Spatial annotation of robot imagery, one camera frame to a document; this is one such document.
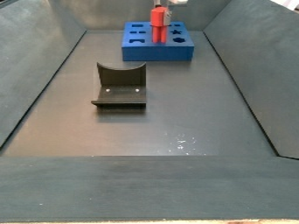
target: hole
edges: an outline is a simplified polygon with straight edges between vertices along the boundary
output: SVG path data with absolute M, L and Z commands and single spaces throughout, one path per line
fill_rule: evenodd
M 141 24 L 132 24 L 132 27 L 144 27 Z
M 145 40 L 144 40 L 144 39 L 141 39 L 141 38 L 131 38 L 128 42 L 129 42 L 129 44 L 132 44 L 132 43 L 135 43 L 135 42 L 144 43 L 144 42 L 145 42 Z
M 172 41 L 176 43 L 183 43 L 183 42 L 185 42 L 185 39 L 184 38 L 173 38 Z
M 171 33 L 172 33 L 172 34 L 183 34 L 181 31 L 176 31 L 176 30 L 171 31 Z

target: gray floor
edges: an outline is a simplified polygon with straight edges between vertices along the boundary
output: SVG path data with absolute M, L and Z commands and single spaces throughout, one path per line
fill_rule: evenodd
M 3 155 L 272 157 L 256 121 L 201 32 L 192 62 L 147 63 L 147 109 L 97 110 L 96 63 L 121 61 L 120 31 L 85 34 Z

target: metal wall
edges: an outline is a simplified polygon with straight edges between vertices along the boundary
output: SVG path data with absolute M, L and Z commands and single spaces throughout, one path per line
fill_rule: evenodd
M 299 15 L 233 0 L 204 30 L 272 144 L 299 158 Z
M 0 146 L 84 32 L 55 1 L 0 8 Z
M 172 20 L 201 31 L 231 0 L 189 0 L 176 7 Z M 125 21 L 148 21 L 153 0 L 57 0 L 91 30 L 121 30 Z

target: shape sorter block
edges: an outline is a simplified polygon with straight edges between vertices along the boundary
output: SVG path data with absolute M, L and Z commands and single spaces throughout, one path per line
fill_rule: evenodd
M 193 43 L 183 22 L 171 22 L 167 42 L 152 42 L 149 22 L 127 22 L 123 37 L 123 61 L 192 60 Z

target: star-shaped hole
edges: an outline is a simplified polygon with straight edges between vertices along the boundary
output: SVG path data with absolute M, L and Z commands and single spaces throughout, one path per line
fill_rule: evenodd
M 172 33 L 172 34 L 183 34 L 181 31 L 176 31 L 176 30 L 171 31 L 171 33 Z

